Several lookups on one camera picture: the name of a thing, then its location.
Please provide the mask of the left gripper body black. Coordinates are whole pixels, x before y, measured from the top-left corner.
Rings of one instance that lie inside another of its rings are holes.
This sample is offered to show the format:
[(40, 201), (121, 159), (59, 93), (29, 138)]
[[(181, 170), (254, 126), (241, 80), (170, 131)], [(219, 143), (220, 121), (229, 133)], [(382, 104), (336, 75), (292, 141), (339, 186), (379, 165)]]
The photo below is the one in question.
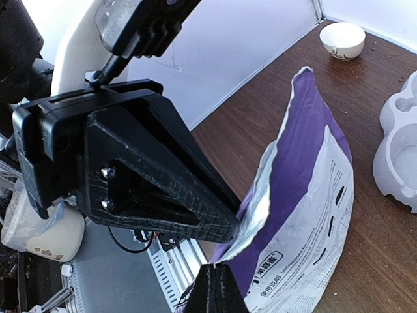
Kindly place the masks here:
[(164, 88), (152, 80), (42, 98), (14, 112), (20, 168), (41, 217), (74, 194), (90, 218), (167, 218), (173, 198), (153, 180), (157, 122), (148, 98)]

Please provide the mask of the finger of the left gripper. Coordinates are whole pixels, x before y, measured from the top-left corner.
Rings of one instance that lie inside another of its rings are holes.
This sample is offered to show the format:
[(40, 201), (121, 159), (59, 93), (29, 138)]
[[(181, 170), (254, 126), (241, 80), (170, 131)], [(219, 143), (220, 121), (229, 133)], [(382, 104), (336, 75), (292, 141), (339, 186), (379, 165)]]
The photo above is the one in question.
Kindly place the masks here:
[(174, 107), (93, 112), (83, 145), (77, 205), (91, 220), (216, 243), (233, 238), (240, 202)]

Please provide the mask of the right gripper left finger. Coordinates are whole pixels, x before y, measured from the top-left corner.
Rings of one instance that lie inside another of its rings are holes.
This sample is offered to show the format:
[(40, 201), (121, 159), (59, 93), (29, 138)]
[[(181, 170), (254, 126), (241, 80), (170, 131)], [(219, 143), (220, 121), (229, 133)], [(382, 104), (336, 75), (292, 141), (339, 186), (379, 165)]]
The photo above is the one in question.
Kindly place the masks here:
[(213, 265), (203, 265), (194, 281), (190, 297), (187, 300), (184, 312), (186, 313), (212, 313), (214, 304), (215, 268)]

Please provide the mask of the purple puppy food bag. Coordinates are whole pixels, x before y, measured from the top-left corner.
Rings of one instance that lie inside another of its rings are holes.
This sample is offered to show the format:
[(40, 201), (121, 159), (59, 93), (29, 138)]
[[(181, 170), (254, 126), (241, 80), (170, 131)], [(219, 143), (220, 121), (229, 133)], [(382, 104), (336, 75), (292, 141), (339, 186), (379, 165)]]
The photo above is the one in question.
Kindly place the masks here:
[[(354, 201), (352, 155), (310, 67), (292, 78), (277, 138), (207, 265), (230, 267), (247, 312), (313, 312), (342, 255)], [(184, 312), (194, 282), (176, 307)]]

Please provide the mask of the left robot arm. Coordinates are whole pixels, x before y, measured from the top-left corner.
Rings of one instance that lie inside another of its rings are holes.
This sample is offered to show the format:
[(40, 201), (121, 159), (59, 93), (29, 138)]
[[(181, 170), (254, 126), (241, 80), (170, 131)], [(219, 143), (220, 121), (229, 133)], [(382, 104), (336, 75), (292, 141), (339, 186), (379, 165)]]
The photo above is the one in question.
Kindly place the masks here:
[(22, 1), (1, 2), (1, 166), (41, 218), (69, 196), (106, 226), (225, 243), (240, 202), (163, 86), (116, 82), (159, 57), (197, 1), (86, 1), (54, 63)]

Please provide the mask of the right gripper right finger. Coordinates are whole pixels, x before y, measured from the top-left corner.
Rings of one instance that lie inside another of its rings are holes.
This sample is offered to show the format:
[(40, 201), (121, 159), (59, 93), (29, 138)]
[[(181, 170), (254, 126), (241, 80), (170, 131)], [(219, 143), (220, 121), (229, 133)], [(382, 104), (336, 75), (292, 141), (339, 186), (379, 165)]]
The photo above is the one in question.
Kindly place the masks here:
[(248, 311), (228, 265), (220, 264), (216, 267), (215, 283), (215, 312), (244, 313)]

